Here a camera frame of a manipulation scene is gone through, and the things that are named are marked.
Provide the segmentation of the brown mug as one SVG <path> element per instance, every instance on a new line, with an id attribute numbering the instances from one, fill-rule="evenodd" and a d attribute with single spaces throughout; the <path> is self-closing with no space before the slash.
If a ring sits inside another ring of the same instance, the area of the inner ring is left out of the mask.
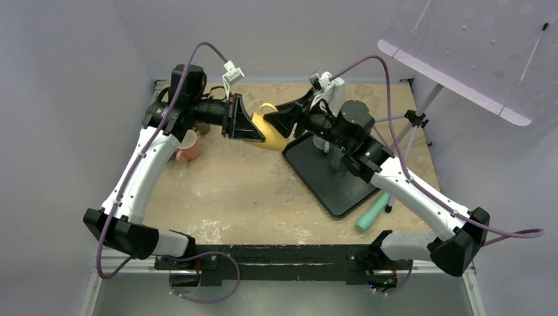
<path id="1" fill-rule="evenodd" d="M 207 123 L 197 123 L 195 124 L 195 126 L 193 127 L 193 129 L 200 133 L 201 135 L 206 135 L 211 131 L 211 125 L 207 124 Z"/>

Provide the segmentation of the black serving tray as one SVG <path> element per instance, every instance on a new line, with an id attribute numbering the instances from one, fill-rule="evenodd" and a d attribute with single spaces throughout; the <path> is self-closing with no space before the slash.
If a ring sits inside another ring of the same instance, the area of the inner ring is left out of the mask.
<path id="1" fill-rule="evenodd" d="M 350 172 L 334 168 L 332 152 L 315 146 L 312 134 L 291 141 L 281 154 L 333 218 L 346 217 L 380 191 Z"/>

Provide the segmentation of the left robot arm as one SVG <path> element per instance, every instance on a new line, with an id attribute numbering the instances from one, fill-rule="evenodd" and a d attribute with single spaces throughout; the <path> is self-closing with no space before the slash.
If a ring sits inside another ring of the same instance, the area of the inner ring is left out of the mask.
<path id="1" fill-rule="evenodd" d="M 222 128 L 222 135 L 233 140 L 262 142 L 263 134 L 251 122 L 239 93 L 225 99 L 205 94 L 207 76 L 200 66 L 191 65 L 179 86 L 183 65 L 177 65 L 171 85 L 162 89 L 148 106 L 134 152 L 117 185 L 99 209 L 88 209 L 83 222 L 108 247 L 133 259 L 167 255 L 179 269 L 189 269 L 196 251 L 189 247 L 191 237 L 143 224 L 153 189 L 171 155 L 188 131 L 197 123 Z"/>

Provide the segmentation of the pink mug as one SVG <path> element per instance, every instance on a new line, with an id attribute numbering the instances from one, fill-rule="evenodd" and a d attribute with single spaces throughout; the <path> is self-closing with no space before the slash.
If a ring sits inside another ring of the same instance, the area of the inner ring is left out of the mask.
<path id="1" fill-rule="evenodd" d="M 194 130 L 188 130 L 178 145 L 175 159 L 181 163 L 187 163 L 197 159 L 201 155 L 201 142 Z"/>

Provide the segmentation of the light grey mug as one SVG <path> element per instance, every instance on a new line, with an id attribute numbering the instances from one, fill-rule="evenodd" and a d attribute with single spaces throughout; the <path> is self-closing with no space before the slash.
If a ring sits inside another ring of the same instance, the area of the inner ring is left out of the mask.
<path id="1" fill-rule="evenodd" d="M 328 153 L 330 150 L 330 144 L 318 136 L 313 136 L 313 144 L 323 153 Z"/>

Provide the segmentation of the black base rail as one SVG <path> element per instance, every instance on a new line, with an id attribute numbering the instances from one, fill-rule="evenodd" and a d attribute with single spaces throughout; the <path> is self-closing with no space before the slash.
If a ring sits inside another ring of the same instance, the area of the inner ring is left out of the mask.
<path id="1" fill-rule="evenodd" d="M 158 256 L 156 270 L 192 271 L 201 286 L 225 280 L 337 281 L 346 285 L 395 286 L 395 270 L 407 271 L 410 260 L 392 261 L 368 244 L 338 245 L 198 245 L 188 253 L 201 258 L 179 262 Z"/>

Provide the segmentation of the yellow mug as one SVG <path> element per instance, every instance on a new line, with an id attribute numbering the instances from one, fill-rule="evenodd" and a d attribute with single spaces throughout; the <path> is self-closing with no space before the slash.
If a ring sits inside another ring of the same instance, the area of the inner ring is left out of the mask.
<path id="1" fill-rule="evenodd" d="M 265 109 L 270 109 L 269 114 L 278 111 L 273 104 L 263 103 L 251 118 L 253 125 L 264 136 L 264 140 L 262 142 L 245 141 L 245 143 L 269 151 L 283 151 L 288 144 L 288 139 L 264 119 Z"/>

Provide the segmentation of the teal bottle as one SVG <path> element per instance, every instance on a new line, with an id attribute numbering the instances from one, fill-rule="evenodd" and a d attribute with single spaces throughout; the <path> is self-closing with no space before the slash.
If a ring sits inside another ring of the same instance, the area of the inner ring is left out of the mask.
<path id="1" fill-rule="evenodd" d="M 355 223 L 355 229 L 358 232 L 366 232 L 374 224 L 379 214 L 385 210 L 390 198 L 391 195 L 384 192 L 372 207 L 359 217 Z"/>

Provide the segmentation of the white perforated board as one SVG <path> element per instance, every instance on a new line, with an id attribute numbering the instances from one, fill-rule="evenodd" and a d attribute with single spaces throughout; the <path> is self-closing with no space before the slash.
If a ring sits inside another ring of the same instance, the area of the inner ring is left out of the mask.
<path id="1" fill-rule="evenodd" d="M 556 1 L 399 1 L 378 48 L 514 125 L 557 110 Z"/>

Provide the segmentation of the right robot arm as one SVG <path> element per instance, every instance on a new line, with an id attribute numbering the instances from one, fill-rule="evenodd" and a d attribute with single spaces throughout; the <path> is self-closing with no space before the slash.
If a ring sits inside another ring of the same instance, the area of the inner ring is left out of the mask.
<path id="1" fill-rule="evenodd" d="M 363 102 L 346 101 L 333 115 L 300 99 L 252 121 L 272 142 L 267 149 L 284 149 L 292 131 L 310 132 L 339 148 L 341 162 L 352 175 L 389 193 L 431 228 L 429 234 L 386 232 L 377 237 L 369 251 L 374 266 L 384 268 L 402 259 L 431 261 L 459 277 L 485 244 L 488 212 L 450 202 L 404 167 L 390 148 L 370 135 L 375 120 Z"/>

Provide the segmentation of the white metronome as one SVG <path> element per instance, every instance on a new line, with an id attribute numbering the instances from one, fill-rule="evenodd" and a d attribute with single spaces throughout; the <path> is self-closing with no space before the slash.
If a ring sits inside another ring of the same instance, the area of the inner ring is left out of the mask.
<path id="1" fill-rule="evenodd" d="M 345 80 L 336 78 L 332 81 L 332 88 L 328 99 L 329 108 L 334 116 L 337 116 L 342 105 L 347 101 L 347 89 Z"/>

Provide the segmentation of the dark teal mug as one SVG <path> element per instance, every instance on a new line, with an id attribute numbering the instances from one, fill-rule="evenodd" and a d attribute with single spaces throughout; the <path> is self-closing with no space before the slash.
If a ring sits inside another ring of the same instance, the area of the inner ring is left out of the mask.
<path id="1" fill-rule="evenodd" d="M 345 164 L 343 163 L 342 159 L 344 157 L 345 153 L 338 147 L 333 147 L 332 148 L 332 155 L 330 158 L 330 164 L 332 166 L 332 168 L 334 168 L 337 171 L 342 171 L 345 172 L 347 170 Z"/>

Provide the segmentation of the tripod stand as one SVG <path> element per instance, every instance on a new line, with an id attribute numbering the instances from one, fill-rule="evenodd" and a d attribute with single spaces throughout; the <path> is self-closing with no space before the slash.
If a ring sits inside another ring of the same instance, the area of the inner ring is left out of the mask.
<path id="1" fill-rule="evenodd" d="M 407 124 L 404 126 L 403 130 L 393 139 L 393 144 L 391 145 L 391 147 L 395 149 L 402 149 L 403 147 L 401 145 L 401 142 L 404 140 L 408 133 L 411 133 L 405 151 L 398 151 L 399 158 L 402 162 L 405 163 L 409 157 L 411 148 L 416 141 L 417 131 L 423 129 L 428 123 L 428 119 L 426 119 L 426 114 L 424 113 L 425 110 L 429 107 L 429 105 L 433 102 L 433 100 L 443 88 L 444 87 L 441 84 L 436 84 L 423 100 L 423 102 L 420 104 L 420 106 L 417 107 L 416 111 L 408 110 L 404 115 L 399 115 L 397 117 L 398 119 L 407 119 Z"/>

